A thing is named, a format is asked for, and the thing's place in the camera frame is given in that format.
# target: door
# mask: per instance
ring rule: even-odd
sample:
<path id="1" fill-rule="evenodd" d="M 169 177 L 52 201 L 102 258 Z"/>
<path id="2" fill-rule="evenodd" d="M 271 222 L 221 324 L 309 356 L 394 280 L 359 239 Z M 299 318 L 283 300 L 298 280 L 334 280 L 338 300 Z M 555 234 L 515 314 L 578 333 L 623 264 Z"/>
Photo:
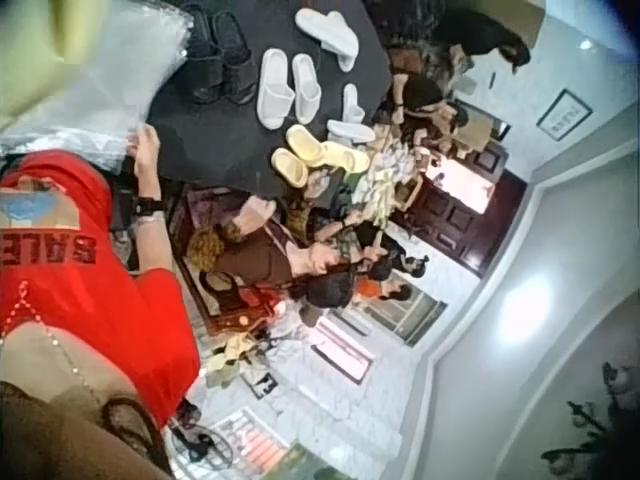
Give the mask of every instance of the door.
<path id="1" fill-rule="evenodd" d="M 484 214 L 479 214 L 428 178 L 406 213 L 392 220 L 455 262 L 475 273 L 486 273 L 520 206 L 527 184 L 503 170 Z"/>

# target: black slipper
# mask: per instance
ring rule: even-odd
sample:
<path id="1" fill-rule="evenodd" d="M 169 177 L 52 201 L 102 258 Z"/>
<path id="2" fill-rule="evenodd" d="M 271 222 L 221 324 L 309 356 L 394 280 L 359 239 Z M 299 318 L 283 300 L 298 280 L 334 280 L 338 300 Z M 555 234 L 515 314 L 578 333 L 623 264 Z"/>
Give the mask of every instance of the black slipper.
<path id="1" fill-rule="evenodd" d="M 220 12 L 211 18 L 211 31 L 222 49 L 227 98 L 237 105 L 249 103 L 256 95 L 258 69 L 238 20 L 231 12 Z"/>
<path id="2" fill-rule="evenodd" d="M 193 16 L 187 61 L 182 68 L 184 86 L 194 102 L 215 102 L 224 93 L 222 51 L 211 39 L 209 21 L 202 7 L 186 3 L 181 8 Z"/>

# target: yellow slipper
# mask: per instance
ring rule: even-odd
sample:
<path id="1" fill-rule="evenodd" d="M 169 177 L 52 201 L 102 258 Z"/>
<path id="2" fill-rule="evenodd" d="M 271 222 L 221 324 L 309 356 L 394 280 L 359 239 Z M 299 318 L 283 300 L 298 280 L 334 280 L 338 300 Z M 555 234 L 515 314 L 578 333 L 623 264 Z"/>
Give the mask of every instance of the yellow slipper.
<path id="1" fill-rule="evenodd" d="M 344 168 L 347 173 L 365 172 L 371 163 L 369 155 L 355 148 L 349 148 L 337 142 L 323 142 L 325 150 L 324 165 Z"/>
<path id="2" fill-rule="evenodd" d="M 294 188 L 302 188 L 309 179 L 309 169 L 299 157 L 286 148 L 278 148 L 271 155 L 271 166 Z"/>
<path id="3" fill-rule="evenodd" d="M 287 143 L 291 150 L 302 159 L 309 168 L 322 166 L 324 149 L 322 143 L 302 125 L 293 125 L 287 130 Z"/>

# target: bracelet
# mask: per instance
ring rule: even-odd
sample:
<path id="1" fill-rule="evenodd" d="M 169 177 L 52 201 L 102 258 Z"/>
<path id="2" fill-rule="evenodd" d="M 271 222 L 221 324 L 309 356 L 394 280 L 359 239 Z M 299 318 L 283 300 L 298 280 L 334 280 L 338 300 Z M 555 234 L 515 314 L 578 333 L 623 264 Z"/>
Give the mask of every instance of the bracelet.
<path id="1" fill-rule="evenodd" d="M 155 222 L 164 222 L 164 212 L 153 212 L 151 215 L 136 218 L 137 226 Z"/>

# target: ceiling light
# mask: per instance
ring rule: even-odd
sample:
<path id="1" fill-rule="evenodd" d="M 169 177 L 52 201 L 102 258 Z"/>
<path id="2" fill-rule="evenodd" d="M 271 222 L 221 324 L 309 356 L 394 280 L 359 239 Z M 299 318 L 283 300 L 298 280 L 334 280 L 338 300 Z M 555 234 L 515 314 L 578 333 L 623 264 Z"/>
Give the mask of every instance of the ceiling light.
<path id="1" fill-rule="evenodd" d="M 550 308 L 549 285 L 540 277 L 510 292 L 502 308 L 502 341 L 519 343 L 533 336 L 546 320 Z"/>

